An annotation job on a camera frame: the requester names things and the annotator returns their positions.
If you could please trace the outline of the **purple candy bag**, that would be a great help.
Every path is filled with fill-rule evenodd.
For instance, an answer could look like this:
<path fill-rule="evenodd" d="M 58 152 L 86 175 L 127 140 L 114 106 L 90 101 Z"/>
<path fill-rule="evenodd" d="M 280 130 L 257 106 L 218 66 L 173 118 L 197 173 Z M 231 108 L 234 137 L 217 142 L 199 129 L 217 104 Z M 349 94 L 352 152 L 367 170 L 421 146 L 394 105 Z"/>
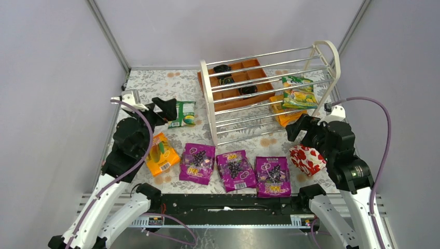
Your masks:
<path fill-rule="evenodd" d="M 257 196 L 289 197 L 292 193 L 290 171 L 285 157 L 256 157 Z"/>
<path fill-rule="evenodd" d="M 256 175 L 245 150 L 217 155 L 216 164 L 226 192 L 256 188 Z"/>
<path fill-rule="evenodd" d="M 214 171 L 215 146 L 186 143 L 180 160 L 180 181 L 208 185 Z"/>

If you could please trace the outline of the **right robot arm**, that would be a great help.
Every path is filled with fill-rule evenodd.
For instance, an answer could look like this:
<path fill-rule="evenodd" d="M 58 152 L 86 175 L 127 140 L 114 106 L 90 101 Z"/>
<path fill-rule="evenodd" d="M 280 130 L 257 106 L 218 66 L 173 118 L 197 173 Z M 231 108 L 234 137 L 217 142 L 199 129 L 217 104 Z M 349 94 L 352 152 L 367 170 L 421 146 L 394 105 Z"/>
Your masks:
<path fill-rule="evenodd" d="M 355 154 L 355 135 L 343 121 L 321 121 L 307 114 L 286 126 L 287 139 L 294 141 L 300 131 L 302 145 L 316 149 L 326 161 L 326 171 L 348 207 L 350 226 L 333 207 L 319 184 L 302 187 L 299 197 L 320 220 L 340 248 L 393 248 L 387 228 L 378 213 L 373 194 L 374 180 L 369 166 Z"/>

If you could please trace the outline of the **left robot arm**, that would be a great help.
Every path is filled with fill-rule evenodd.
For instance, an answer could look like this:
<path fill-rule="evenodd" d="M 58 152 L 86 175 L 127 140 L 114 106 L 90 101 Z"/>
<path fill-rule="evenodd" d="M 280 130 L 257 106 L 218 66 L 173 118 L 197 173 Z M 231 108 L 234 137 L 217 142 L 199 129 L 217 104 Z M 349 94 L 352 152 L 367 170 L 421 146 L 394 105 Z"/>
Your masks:
<path fill-rule="evenodd" d="M 129 115 L 116 125 L 111 152 L 101 168 L 98 182 L 86 206 L 74 223 L 62 235 L 53 236 L 49 248 L 103 248 L 110 233 L 116 228 L 106 228 L 106 221 L 116 199 L 133 181 L 145 162 L 152 144 L 154 129 L 177 118 L 176 99 L 164 101 L 153 98 L 144 105 L 128 94 L 111 98 Z"/>

